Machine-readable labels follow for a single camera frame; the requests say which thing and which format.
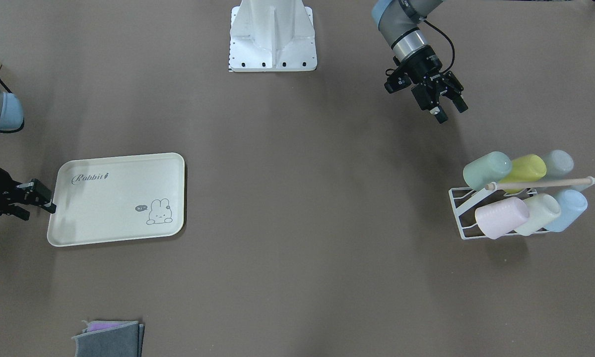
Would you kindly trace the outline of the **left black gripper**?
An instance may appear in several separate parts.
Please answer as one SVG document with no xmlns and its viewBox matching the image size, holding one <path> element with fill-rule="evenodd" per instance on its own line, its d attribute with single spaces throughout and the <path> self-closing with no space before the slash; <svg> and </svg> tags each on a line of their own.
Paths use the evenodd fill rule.
<svg viewBox="0 0 595 357">
<path fill-rule="evenodd" d="M 462 96 L 463 85 L 451 70 L 442 72 L 442 63 L 433 48 L 427 46 L 417 50 L 400 62 L 397 69 L 410 77 L 411 92 L 420 110 L 429 111 L 439 124 L 449 120 L 440 106 L 440 97 L 452 100 L 459 113 L 469 109 Z"/>
</svg>

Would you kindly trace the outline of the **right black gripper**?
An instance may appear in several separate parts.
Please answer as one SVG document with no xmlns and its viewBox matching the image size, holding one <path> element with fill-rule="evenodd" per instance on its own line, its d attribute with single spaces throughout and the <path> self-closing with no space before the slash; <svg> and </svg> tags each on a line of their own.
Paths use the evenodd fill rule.
<svg viewBox="0 0 595 357">
<path fill-rule="evenodd" d="M 55 213 L 57 206 L 52 201 L 52 195 L 52 190 L 40 180 L 32 179 L 27 183 L 19 183 L 0 168 L 0 216 L 9 215 L 29 221 L 30 212 L 16 203 L 37 206 L 50 214 Z"/>
</svg>

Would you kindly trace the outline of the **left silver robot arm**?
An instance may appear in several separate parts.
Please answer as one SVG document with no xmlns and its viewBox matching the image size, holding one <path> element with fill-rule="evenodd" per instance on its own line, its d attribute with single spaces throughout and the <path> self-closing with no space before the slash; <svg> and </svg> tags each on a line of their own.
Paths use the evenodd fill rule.
<svg viewBox="0 0 595 357">
<path fill-rule="evenodd" d="M 440 98 L 452 101 L 459 113 L 467 111 L 463 99 L 461 82 L 451 68 L 455 61 L 455 47 L 452 40 L 427 18 L 443 4 L 442 0 L 380 0 L 371 15 L 379 32 L 393 51 L 395 68 L 387 70 L 385 90 L 393 94 L 413 86 L 411 92 L 419 108 L 428 111 L 438 123 L 449 118 L 440 104 Z M 452 60 L 447 68 L 419 29 L 425 23 L 445 38 L 451 49 Z"/>
</svg>

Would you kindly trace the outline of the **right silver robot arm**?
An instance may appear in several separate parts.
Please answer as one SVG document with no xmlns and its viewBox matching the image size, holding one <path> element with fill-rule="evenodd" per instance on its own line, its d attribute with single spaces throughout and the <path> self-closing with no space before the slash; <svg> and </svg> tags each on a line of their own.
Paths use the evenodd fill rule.
<svg viewBox="0 0 595 357">
<path fill-rule="evenodd" d="M 0 77 L 0 133 L 17 133 L 24 126 L 25 118 L 20 100 Z M 40 180 L 19 182 L 0 167 L 0 216 L 14 216 L 28 221 L 30 212 L 21 205 L 37 206 L 50 214 L 57 209 L 52 202 L 52 191 Z"/>
</svg>

